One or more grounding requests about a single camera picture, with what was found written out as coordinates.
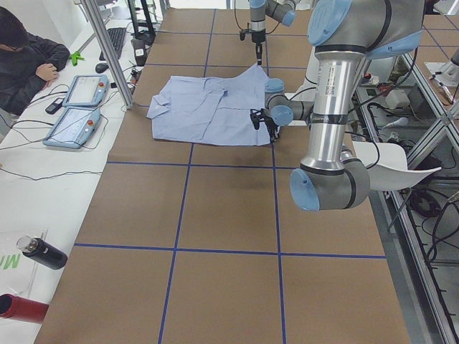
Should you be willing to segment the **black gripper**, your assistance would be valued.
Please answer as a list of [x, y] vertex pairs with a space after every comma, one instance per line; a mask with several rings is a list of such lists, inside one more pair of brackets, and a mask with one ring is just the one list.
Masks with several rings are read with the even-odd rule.
[[280, 138], [278, 126], [275, 124], [275, 122], [272, 119], [265, 119], [265, 125], [266, 125], [266, 128], [268, 129], [268, 134], [270, 136], [270, 142], [275, 143]]
[[257, 65], [262, 64], [262, 44], [265, 42], [265, 30], [252, 31], [252, 42], [255, 43], [255, 56]]

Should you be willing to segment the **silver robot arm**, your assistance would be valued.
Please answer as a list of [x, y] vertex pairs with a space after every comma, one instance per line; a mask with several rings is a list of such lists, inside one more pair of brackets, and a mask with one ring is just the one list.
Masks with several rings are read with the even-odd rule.
[[247, 29], [240, 32], [240, 39], [244, 34], [251, 36], [255, 44], [257, 64], [262, 64], [262, 44], [266, 39], [265, 17], [274, 19], [277, 23], [289, 27], [295, 19], [295, 10], [299, 1], [285, 0], [282, 3], [273, 0], [250, 0], [250, 22]]
[[280, 95], [265, 98], [278, 126], [309, 116], [308, 151], [290, 175], [290, 192], [304, 211], [350, 209], [370, 190], [367, 168], [344, 145], [349, 103], [362, 59], [411, 52], [420, 44], [423, 1], [320, 1], [308, 25], [308, 41], [318, 60], [311, 110]]

